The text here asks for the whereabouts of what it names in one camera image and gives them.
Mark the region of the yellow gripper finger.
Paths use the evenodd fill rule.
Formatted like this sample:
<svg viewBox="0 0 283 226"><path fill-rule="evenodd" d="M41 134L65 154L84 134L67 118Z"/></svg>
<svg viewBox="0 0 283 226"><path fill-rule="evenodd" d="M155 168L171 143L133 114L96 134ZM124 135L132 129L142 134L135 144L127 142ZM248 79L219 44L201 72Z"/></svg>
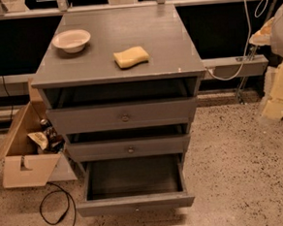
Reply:
<svg viewBox="0 0 283 226"><path fill-rule="evenodd" d="M274 43L273 23L274 17L266 21L264 25L250 37L249 43L259 47L271 46Z"/></svg>
<svg viewBox="0 0 283 226"><path fill-rule="evenodd" d="M280 121L283 117L283 62L277 68L267 67L264 89L261 116Z"/></svg>

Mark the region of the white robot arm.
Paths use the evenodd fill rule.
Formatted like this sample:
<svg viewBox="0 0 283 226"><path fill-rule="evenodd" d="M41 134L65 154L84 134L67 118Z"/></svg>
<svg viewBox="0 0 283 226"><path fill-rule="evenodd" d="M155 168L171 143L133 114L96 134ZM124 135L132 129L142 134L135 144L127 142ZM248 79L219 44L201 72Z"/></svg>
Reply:
<svg viewBox="0 0 283 226"><path fill-rule="evenodd" d="M270 46L272 53L283 59L283 5L274 17L251 36L249 43L260 47ZM276 68L267 67L264 89L261 116L280 121L283 118L283 61Z"/></svg>

